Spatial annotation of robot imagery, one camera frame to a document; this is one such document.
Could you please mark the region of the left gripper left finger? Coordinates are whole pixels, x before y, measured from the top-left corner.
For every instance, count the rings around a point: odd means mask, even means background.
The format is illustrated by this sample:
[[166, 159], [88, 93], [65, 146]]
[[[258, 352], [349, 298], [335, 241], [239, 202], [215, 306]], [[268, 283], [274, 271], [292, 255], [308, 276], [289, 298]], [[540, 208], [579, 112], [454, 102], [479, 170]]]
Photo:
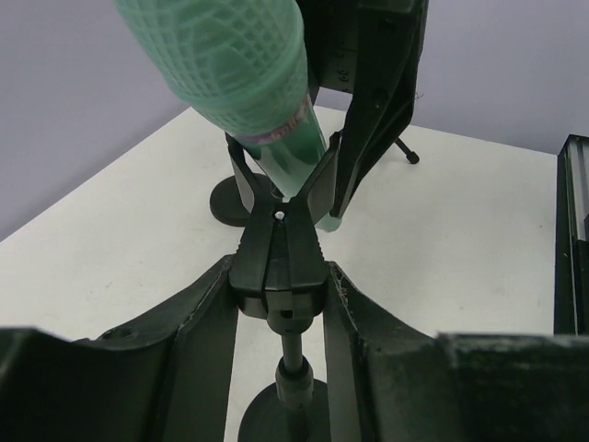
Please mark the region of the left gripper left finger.
[[94, 340], [4, 328], [2, 439], [222, 440], [237, 334], [230, 263]]

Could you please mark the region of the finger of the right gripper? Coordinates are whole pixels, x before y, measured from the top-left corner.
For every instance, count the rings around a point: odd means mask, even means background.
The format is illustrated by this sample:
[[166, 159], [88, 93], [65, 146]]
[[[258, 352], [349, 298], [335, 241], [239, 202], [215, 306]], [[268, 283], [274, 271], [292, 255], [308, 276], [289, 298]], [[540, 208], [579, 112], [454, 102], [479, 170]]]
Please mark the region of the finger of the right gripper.
[[330, 213], [341, 217], [363, 178], [410, 124], [428, 4], [304, 1], [301, 12], [311, 94], [325, 88], [352, 98], [336, 137], [339, 161]]

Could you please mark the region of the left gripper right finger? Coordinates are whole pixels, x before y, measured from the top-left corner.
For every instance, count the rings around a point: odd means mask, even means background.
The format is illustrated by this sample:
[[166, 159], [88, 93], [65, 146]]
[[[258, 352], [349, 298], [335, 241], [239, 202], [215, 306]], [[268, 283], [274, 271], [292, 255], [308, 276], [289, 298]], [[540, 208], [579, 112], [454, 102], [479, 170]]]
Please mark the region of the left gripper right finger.
[[584, 337], [429, 337], [335, 263], [323, 313], [335, 441], [584, 441]]

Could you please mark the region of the black tripod shock-mount stand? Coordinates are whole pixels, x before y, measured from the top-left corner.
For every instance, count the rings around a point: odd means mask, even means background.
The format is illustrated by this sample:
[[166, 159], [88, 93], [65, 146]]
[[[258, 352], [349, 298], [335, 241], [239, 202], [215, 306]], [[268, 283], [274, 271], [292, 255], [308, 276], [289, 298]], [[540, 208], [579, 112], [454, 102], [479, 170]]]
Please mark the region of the black tripod shock-mount stand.
[[416, 165], [420, 162], [419, 155], [411, 150], [400, 138], [396, 140], [395, 145], [401, 150], [411, 165]]

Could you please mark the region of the teal microphone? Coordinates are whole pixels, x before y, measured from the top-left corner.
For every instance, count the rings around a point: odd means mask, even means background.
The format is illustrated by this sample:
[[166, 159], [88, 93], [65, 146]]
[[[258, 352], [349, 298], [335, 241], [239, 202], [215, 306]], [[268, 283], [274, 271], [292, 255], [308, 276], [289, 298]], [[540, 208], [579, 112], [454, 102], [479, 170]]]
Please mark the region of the teal microphone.
[[328, 147], [308, 85], [294, 1], [118, 1], [169, 89], [229, 134], [285, 198]]

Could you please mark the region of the black round-base clip stand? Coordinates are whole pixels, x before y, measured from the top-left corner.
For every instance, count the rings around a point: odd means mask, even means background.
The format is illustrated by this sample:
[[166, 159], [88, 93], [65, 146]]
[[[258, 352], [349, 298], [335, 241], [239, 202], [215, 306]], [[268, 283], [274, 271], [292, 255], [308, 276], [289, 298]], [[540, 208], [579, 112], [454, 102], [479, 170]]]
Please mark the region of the black round-base clip stand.
[[255, 201], [251, 186], [234, 175], [217, 183], [210, 195], [209, 207], [213, 217], [230, 227], [245, 227]]

